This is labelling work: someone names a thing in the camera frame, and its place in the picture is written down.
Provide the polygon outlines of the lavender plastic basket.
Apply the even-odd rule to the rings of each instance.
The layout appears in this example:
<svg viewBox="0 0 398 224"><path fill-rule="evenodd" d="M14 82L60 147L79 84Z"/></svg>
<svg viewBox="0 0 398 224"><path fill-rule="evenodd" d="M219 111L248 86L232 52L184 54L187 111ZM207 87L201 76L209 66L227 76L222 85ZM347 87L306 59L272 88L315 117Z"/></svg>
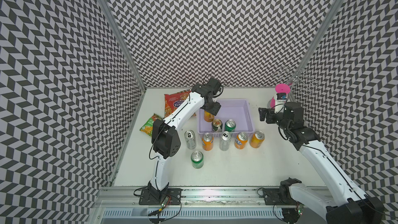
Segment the lavender plastic basket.
<svg viewBox="0 0 398 224"><path fill-rule="evenodd" d="M246 99L220 99L221 108L216 115L216 119L220 119L225 127L226 121L232 119L236 123L235 132L232 133L235 138L239 133L246 132L251 136L255 132L254 121L251 117L250 106ZM203 136L205 133L211 133L215 138L219 138L221 132L213 132L211 123L204 120L204 110L199 109L198 117L198 134Z"/></svg>

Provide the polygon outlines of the gold top green can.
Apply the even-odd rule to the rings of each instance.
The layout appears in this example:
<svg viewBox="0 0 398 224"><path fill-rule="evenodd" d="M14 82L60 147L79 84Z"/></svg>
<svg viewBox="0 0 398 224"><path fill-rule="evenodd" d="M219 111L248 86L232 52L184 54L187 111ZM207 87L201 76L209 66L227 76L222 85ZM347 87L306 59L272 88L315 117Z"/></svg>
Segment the gold top green can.
<svg viewBox="0 0 398 224"><path fill-rule="evenodd" d="M214 119L211 123L211 129L213 132L222 132L223 130L223 123L220 119Z"/></svg>

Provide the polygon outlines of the orange Fanta can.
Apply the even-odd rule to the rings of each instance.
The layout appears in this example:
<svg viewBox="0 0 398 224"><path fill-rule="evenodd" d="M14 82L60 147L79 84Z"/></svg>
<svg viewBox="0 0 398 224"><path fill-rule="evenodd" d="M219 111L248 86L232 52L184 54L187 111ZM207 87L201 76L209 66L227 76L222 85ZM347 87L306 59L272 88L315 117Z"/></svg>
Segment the orange Fanta can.
<svg viewBox="0 0 398 224"><path fill-rule="evenodd" d="M246 132L240 132L235 139L235 147L237 149L244 149L248 142L248 134Z"/></svg>

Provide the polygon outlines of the white Monster can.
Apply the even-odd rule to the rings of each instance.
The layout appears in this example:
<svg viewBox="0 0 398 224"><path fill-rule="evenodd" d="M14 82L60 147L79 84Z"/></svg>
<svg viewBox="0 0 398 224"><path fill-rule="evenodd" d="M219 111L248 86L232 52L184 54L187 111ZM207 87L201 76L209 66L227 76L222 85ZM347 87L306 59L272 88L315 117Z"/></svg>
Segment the white Monster can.
<svg viewBox="0 0 398 224"><path fill-rule="evenodd" d="M221 134L221 140L219 143L219 148L222 151L227 151L230 147L230 142L231 142L231 134L228 131L224 131Z"/></svg>
<svg viewBox="0 0 398 224"><path fill-rule="evenodd" d="M184 138L186 140L187 148L193 150L197 146L197 140L195 136L195 132L192 130L188 130L184 133Z"/></svg>

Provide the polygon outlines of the green soda can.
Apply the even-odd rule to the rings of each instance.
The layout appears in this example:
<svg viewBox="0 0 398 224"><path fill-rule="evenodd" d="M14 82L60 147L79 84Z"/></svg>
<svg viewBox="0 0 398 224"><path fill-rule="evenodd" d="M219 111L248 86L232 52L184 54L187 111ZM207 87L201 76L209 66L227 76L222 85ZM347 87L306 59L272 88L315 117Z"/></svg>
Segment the green soda can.
<svg viewBox="0 0 398 224"><path fill-rule="evenodd" d="M194 151L191 154L191 163L195 169L200 169L204 165L204 155L200 151Z"/></svg>

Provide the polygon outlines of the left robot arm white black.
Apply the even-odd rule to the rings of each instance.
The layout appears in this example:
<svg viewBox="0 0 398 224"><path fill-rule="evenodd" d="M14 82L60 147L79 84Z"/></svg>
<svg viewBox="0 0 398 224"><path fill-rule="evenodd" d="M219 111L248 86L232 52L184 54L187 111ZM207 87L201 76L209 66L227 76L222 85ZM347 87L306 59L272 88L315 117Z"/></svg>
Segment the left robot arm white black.
<svg viewBox="0 0 398 224"><path fill-rule="evenodd" d="M149 159L154 160L155 165L152 179L148 183L150 193L153 195L166 193L170 181L171 158L181 146L178 132L200 109L216 115L221 109L221 104L215 99L222 93L222 83L211 77L205 84L194 85L187 98L171 115L153 123L150 152L154 152L154 156L149 156Z"/></svg>

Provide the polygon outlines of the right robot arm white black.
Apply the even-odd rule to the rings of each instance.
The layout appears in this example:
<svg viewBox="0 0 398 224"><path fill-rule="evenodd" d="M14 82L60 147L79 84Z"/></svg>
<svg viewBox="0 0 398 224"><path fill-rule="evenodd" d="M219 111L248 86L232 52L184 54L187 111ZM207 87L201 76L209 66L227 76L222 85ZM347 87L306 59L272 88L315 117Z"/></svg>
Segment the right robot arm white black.
<svg viewBox="0 0 398 224"><path fill-rule="evenodd" d="M288 178L280 183L281 203L303 204L328 224L381 223L385 209L382 201L370 197L338 165L319 135L305 125L300 103L287 102L279 111L261 107L258 111L260 121L276 124L281 137L310 162L331 194L331 197L325 197L300 180Z"/></svg>

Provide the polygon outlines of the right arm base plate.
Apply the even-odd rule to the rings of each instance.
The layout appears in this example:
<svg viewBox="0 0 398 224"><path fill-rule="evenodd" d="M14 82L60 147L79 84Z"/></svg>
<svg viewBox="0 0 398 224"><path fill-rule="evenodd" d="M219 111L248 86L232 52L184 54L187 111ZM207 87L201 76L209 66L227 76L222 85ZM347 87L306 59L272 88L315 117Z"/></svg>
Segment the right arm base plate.
<svg viewBox="0 0 398 224"><path fill-rule="evenodd" d="M302 203L294 201L293 199L285 199L283 200L279 196L279 189L277 188L261 188L259 190L261 193L260 196L264 199L266 205L291 205L291 206L299 206Z"/></svg>

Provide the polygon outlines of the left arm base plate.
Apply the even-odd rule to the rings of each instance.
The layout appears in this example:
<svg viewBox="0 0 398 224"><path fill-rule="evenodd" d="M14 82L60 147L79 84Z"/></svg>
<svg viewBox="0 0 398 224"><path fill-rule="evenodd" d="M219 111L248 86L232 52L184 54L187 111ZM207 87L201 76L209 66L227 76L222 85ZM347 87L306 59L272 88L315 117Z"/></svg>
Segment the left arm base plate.
<svg viewBox="0 0 398 224"><path fill-rule="evenodd" d="M139 205L160 206L166 200L166 197L170 197L169 205L179 205L181 193L181 188L167 188L163 191L145 188L141 191Z"/></svg>

